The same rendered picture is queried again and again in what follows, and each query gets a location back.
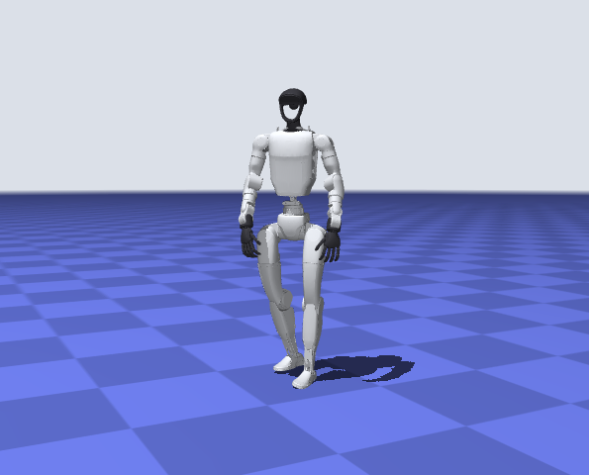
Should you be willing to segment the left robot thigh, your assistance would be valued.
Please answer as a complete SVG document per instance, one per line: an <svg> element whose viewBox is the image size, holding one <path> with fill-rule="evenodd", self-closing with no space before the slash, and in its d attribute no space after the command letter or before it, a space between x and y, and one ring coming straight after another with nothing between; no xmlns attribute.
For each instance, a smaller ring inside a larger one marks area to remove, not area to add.
<svg viewBox="0 0 589 475"><path fill-rule="evenodd" d="M307 304L314 304L318 308L321 296L321 283L325 265L325 258L319 258L324 249L324 243L315 251L318 243L325 237L327 231L315 224L306 223L306 232L303 245L303 312Z"/></svg>

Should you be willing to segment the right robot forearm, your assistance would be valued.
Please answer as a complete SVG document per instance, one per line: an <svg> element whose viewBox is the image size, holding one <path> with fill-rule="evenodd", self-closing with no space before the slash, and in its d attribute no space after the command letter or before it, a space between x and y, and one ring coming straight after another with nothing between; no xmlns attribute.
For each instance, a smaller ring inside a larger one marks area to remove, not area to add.
<svg viewBox="0 0 589 475"><path fill-rule="evenodd" d="M257 192L254 189L248 188L249 179L250 179L250 175L248 175L247 178L245 179L241 214L239 216L239 223L240 224L245 224L245 216L247 214L252 215L252 222L253 222L253 213L254 213L254 207L255 207L255 199L257 198Z"/></svg>

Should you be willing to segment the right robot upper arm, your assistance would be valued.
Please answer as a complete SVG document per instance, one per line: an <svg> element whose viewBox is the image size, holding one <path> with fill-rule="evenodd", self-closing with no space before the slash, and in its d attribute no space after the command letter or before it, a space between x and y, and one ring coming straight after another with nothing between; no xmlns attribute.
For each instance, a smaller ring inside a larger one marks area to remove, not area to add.
<svg viewBox="0 0 589 475"><path fill-rule="evenodd" d="M255 191L260 190L263 178L260 177L261 170L266 160L268 150L268 139L270 134L259 135L253 141L253 150L249 163L249 184L248 188Z"/></svg>

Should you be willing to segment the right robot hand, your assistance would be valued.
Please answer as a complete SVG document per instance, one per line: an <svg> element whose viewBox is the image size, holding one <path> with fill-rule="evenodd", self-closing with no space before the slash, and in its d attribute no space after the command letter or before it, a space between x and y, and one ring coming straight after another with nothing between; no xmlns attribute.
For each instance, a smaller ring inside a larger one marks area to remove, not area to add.
<svg viewBox="0 0 589 475"><path fill-rule="evenodd" d="M261 255L260 252L257 252L253 245L253 240L258 244L261 245L260 241L253 235L252 228L252 215L247 214L245 216L245 224L240 224L240 228L242 229L241 234L241 243L242 243L242 252L246 257L258 257L255 254ZM254 254L254 253L255 254Z"/></svg>

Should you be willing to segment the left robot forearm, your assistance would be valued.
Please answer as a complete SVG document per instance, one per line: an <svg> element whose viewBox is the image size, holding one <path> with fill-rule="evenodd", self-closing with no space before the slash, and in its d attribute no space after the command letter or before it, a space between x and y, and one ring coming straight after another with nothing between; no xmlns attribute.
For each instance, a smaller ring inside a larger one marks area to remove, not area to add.
<svg viewBox="0 0 589 475"><path fill-rule="evenodd" d="M344 198L344 183L339 175L334 176L333 182L334 190L331 190L328 194L328 217L331 218L331 227L339 229L342 222L341 216L343 214L342 202Z"/></svg>

